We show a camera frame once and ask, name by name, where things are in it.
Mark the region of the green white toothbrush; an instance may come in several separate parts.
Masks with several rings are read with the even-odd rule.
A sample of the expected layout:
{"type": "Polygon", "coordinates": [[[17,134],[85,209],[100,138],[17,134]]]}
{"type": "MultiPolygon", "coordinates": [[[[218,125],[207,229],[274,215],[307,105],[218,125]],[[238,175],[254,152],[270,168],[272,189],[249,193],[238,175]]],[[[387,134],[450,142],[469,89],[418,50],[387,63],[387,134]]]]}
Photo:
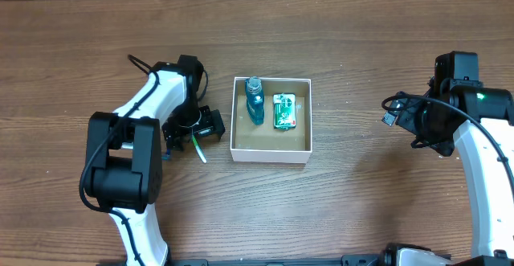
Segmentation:
{"type": "Polygon", "coordinates": [[[202,148],[201,146],[199,145],[198,143],[198,139],[195,137],[195,135],[193,134],[192,137],[191,137],[191,140],[192,142],[194,143],[194,148],[196,149],[196,152],[200,158],[200,160],[203,162],[203,163],[207,163],[207,160],[206,160],[206,156],[205,154],[203,153],[202,151],[202,148]]]}

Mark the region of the green soap packet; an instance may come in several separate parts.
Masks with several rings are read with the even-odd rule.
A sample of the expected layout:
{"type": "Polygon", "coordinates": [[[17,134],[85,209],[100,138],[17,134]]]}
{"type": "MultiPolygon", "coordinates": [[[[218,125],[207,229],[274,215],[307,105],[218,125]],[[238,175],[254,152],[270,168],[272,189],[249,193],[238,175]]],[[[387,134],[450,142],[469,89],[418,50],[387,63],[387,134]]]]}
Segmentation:
{"type": "Polygon", "coordinates": [[[289,130],[296,127],[296,95],[280,93],[273,96],[275,129],[289,130]]]}

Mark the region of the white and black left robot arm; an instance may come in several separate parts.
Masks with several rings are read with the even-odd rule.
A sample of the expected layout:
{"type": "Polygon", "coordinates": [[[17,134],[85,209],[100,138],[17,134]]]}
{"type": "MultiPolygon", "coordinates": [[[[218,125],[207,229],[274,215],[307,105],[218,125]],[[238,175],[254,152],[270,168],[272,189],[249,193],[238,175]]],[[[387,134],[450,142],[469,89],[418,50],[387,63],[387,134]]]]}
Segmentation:
{"type": "Polygon", "coordinates": [[[80,199],[113,219],[127,254],[124,264],[171,265],[156,211],[162,162],[186,142],[222,137],[225,126],[219,111],[199,104],[208,73],[197,57],[180,55],[176,63],[153,66],[133,55],[128,60],[147,82],[114,112],[90,117],[80,199]]]}

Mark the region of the teal mouthwash bottle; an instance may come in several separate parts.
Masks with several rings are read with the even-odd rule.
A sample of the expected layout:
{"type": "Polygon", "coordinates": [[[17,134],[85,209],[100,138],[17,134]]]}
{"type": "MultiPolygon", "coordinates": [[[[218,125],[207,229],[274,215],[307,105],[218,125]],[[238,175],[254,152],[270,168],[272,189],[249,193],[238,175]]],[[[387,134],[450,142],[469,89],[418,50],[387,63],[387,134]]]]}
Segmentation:
{"type": "Polygon", "coordinates": [[[262,80],[252,76],[245,80],[245,93],[247,97],[247,111],[255,125],[264,122],[264,92],[262,80]]]}

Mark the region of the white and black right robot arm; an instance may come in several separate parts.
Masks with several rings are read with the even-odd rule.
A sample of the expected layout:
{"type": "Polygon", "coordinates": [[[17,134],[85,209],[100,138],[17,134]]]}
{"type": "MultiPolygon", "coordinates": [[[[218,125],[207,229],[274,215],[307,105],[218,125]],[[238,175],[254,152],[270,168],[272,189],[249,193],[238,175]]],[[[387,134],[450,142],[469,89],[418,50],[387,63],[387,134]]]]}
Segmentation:
{"type": "Polygon", "coordinates": [[[513,96],[486,88],[476,53],[438,56],[423,95],[385,98],[383,122],[414,135],[411,147],[454,152],[463,164],[471,208],[471,257],[466,265],[513,263],[513,96]]]}

